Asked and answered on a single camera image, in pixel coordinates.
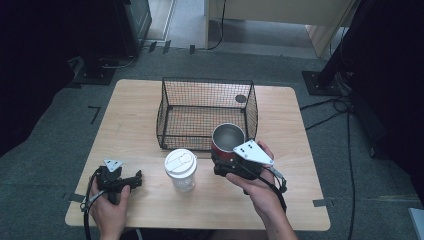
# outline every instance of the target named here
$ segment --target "wooden table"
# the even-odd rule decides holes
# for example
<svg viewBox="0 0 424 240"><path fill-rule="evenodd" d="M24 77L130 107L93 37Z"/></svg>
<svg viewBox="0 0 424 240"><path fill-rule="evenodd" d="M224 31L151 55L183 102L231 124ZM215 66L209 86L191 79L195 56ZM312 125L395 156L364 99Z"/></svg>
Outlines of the wooden table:
<svg viewBox="0 0 424 240"><path fill-rule="evenodd" d="M287 216L295 230L324 231L330 227L295 92L287 87L255 86L259 111L256 140L275 155L275 167L287 180ZM128 227L192 229L264 229L249 196L225 178L214 175L210 153L198 156L196 185L191 192L174 190L164 170L169 150L156 138L161 82L120 80L93 143L76 193L84 195L89 177L105 157L124 161L122 177L143 172L143 186L133 190ZM82 226L79 203L72 202L66 223Z"/></svg>

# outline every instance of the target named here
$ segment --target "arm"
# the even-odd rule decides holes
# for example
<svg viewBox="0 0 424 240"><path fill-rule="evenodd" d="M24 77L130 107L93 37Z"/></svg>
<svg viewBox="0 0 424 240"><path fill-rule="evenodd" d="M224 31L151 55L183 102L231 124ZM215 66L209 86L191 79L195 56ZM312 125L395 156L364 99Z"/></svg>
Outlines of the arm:
<svg viewBox="0 0 424 240"><path fill-rule="evenodd" d="M99 192L94 179L90 197ZM118 240L124 230L127 220L127 206L130 186L125 186L121 192L119 205L113 205L106 196L99 197L91 206L90 215L100 231L101 240Z"/></svg>
<svg viewBox="0 0 424 240"><path fill-rule="evenodd" d="M274 154L266 144L262 142L258 144L272 159L274 158ZM269 171L262 171L261 177L274 184L274 176ZM259 179L246 180L232 173L227 174L226 178L249 194L270 240L297 239L277 195L265 183Z"/></svg>

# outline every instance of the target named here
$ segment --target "cable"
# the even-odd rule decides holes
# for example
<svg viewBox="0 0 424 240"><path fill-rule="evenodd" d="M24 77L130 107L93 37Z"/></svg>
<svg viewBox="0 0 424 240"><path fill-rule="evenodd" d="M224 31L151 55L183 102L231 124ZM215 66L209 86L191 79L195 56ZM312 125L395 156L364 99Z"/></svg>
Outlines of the cable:
<svg viewBox="0 0 424 240"><path fill-rule="evenodd" d="M206 50L213 50L216 47L219 46L219 44L221 44L222 39L224 38L224 16L225 16L225 4L227 3L227 0L224 0L224 6L222 7L222 17L221 17L221 38L219 39L218 43L211 48L206 48Z"/></svg>
<svg viewBox="0 0 424 240"><path fill-rule="evenodd" d="M90 178L90 181L88 183L87 191L85 193L85 202L81 203L80 208L84 212L84 231L85 231L85 238L87 240L91 240L91 233L90 233L90 226L89 226L89 212L90 208L93 205L93 203L103 194L105 191L101 191L99 194L94 196L92 199L90 199L90 191L91 187L94 182L95 176L100 172L99 169L96 169L94 171L93 175Z"/></svg>
<svg viewBox="0 0 424 240"><path fill-rule="evenodd" d="M348 81L352 78L352 76L352 72L337 72L334 76L339 83L339 86L343 88L347 95L350 95L353 91L352 88L350 88L348 85Z"/></svg>
<svg viewBox="0 0 424 240"><path fill-rule="evenodd" d="M352 110L352 105L347 105L346 101L340 101L340 99L343 97L339 97L339 98L335 98L335 99L328 99L326 101L322 101L322 102L318 102L318 103L314 103L314 104L310 104L307 105L305 107L302 107L301 110L307 109L309 107L314 107L314 106L319 106L328 102L333 102L333 108L337 111L337 113L333 114L331 117L320 121L318 123L315 123L314 125L312 125L309 128L306 128L306 130L311 129L313 127L316 127L318 125L320 125L321 123L324 123L328 120L330 120L333 117L336 117L338 115L341 115L343 113L347 113L347 150L348 150L348 160L349 160L349 172L350 172L350 180L351 180L351 189L352 189L352 209L351 209L351 216L350 216L350 227L349 227L349 235L348 235L348 239L352 239L352 234L353 234L353 226L354 226L354 222L355 222L355 213L356 213L356 187L355 187L355 178L353 175L353 164L352 164L352 148L351 148L351 137L350 137L350 113ZM344 106L346 107L345 109L338 109L336 107L336 103L341 102L344 104Z"/></svg>
<svg viewBox="0 0 424 240"><path fill-rule="evenodd" d="M270 172L272 175L274 175L274 178L278 182L278 186L279 186L278 190L280 190L281 193L284 193L285 191L287 191L287 187L286 187L287 181L284 179L284 177L282 177L280 181L280 178L269 167L263 167L263 168L268 170L268 172Z"/></svg>
<svg viewBox="0 0 424 240"><path fill-rule="evenodd" d="M342 97L338 97L338 98L328 99L328 100L325 100L325 101L322 101L322 102L317 102L317 103L313 103L313 104L310 104L310 105L307 105L307 106L301 107L301 108L300 108L300 110L302 111L302 110L305 110L305 109L310 108L310 107L316 107L316 106L320 106L320 105L325 104L325 103L332 102L332 103L333 103L333 108L337 111L337 113L335 113L335 114L331 115L330 117L328 117L328 118L326 118L326 119L324 119L324 120L322 120L322 121L319 121L319 122L317 122L317 123L314 123L313 125L311 125L311 126L309 126L309 127L305 128L305 130L307 131L307 130L309 130L309 129L311 129L311 128L314 128L314 127L316 127L316 126L318 126L318 125L321 125L321 124L323 124L323 123L325 123L325 122L327 122L327 121L331 120L332 118L335 118L335 117L337 117L337 116L339 116L339 115L341 115L341 114L343 114L343 113L348 112L348 111L349 111L350 106L348 106L348 105L346 104L346 101L341 101L340 99L342 99L342 98L344 98L344 96L342 96ZM345 109L342 109L342 110L338 109L338 108L337 108L337 106L336 106L336 104L337 104L337 103L342 103L342 104L345 106Z"/></svg>
<svg viewBox="0 0 424 240"><path fill-rule="evenodd" d="M350 217L350 228L349 228L349 237L348 237L348 239L350 240L352 239L353 224L354 224L355 212L356 212L356 187L355 187L355 179L353 177L353 168L352 168L352 149L350 147L350 111L347 112L347 150L348 150L348 158L349 158L350 181L352 185L352 212Z"/></svg>
<svg viewBox="0 0 424 240"><path fill-rule="evenodd" d="M283 194L278 190L278 188L274 185L274 184L272 184L272 183L270 183L270 182L268 182L266 179L264 179L263 177L261 177L260 175L258 175L258 174L256 174L256 173L254 173L254 172L252 172L252 171L250 171L250 169L248 169L247 167L245 167L245 166L243 166L243 165L241 165L240 163L238 163L237 161L233 161L233 163L235 164L235 165L237 165L238 167L241 167L241 168L243 168L243 170L245 170L246 172L248 172L248 173L250 173L250 174L252 174L253 176L255 176L257 179L259 179L259 180L261 180L263 183L265 183L269 188L271 188L271 190L277 195L277 197L278 197L278 200L280 201L280 204L281 204L281 207L283 208L283 210L284 210L284 212L286 212L286 209L287 209L287 205L286 205L286 201L284 201L284 198L283 198Z"/></svg>
<svg viewBox="0 0 424 240"><path fill-rule="evenodd" d="M119 69L119 68L125 68L128 67L129 65L131 65L135 60L135 57L131 57L131 61L127 64L124 65L117 65L117 66L102 66L102 68L104 69Z"/></svg>

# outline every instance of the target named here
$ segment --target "finger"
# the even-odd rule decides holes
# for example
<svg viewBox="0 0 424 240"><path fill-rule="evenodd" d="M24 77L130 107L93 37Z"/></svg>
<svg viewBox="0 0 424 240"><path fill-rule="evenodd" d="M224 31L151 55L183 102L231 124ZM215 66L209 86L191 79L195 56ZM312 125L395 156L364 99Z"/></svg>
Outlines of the finger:
<svg viewBox="0 0 424 240"><path fill-rule="evenodd" d="M128 199L130 198L130 186L126 185L121 191L121 200L119 202L119 207L127 209Z"/></svg>
<svg viewBox="0 0 424 240"><path fill-rule="evenodd" d="M225 176L228 181L230 181L232 184L239 186L241 188L243 188L244 190L248 191L247 189L249 188L249 186L251 185L248 180L237 176L233 173L227 173L227 175Z"/></svg>
<svg viewBox="0 0 424 240"><path fill-rule="evenodd" d="M262 147L262 149L264 150L264 152L266 154L268 154L268 156L271 159L274 159L274 153L272 153L271 149L269 149L269 147L262 141L258 141L258 145Z"/></svg>
<svg viewBox="0 0 424 240"><path fill-rule="evenodd" d="M93 183L90 189L90 197L96 195L98 192L99 192L99 189L97 187L97 178L94 176Z"/></svg>

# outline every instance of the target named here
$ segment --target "white paper cup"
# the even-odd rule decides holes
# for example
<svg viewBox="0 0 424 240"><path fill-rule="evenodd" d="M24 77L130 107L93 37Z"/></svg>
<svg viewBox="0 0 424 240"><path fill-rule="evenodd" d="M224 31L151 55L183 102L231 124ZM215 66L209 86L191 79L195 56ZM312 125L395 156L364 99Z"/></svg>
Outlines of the white paper cup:
<svg viewBox="0 0 424 240"><path fill-rule="evenodd" d="M194 188L194 173L197 157L187 149L176 149L165 159L165 171L172 179L174 187L182 192Z"/></svg>

